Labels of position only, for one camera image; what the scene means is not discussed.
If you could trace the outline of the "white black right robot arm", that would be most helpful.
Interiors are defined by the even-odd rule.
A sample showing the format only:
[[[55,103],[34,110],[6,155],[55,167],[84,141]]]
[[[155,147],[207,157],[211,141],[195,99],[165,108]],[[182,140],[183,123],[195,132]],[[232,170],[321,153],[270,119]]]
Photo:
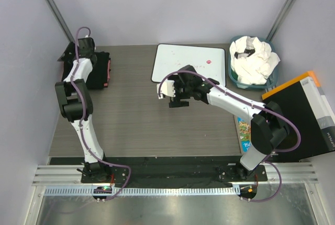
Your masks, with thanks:
[[[230,112],[245,121],[251,130],[251,144],[234,172],[242,180],[253,175],[259,164],[284,141],[289,127],[278,104],[264,104],[232,92],[219,81],[206,78],[193,66],[167,75],[158,85],[158,97],[169,97],[169,107],[186,107],[194,99]]]

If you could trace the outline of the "black floral print t-shirt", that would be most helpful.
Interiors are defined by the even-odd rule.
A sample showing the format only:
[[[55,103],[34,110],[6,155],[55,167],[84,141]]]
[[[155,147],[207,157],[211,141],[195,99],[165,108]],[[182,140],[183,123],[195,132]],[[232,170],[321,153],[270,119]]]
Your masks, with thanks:
[[[86,86],[89,90],[104,89],[104,78],[106,75],[106,66],[108,60],[111,60],[109,52],[96,52],[97,62],[89,74]]]

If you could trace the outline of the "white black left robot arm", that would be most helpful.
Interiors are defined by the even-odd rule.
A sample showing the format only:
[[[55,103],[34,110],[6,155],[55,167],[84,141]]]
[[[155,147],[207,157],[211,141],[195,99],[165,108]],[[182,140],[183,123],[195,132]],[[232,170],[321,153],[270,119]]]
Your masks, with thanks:
[[[71,63],[68,75],[55,84],[55,93],[63,118],[75,129],[84,151],[82,182],[103,182],[109,178],[109,169],[103,163],[105,154],[98,144],[92,122],[93,103],[86,81],[97,62],[93,38],[85,37],[78,43],[70,42],[58,58]]]

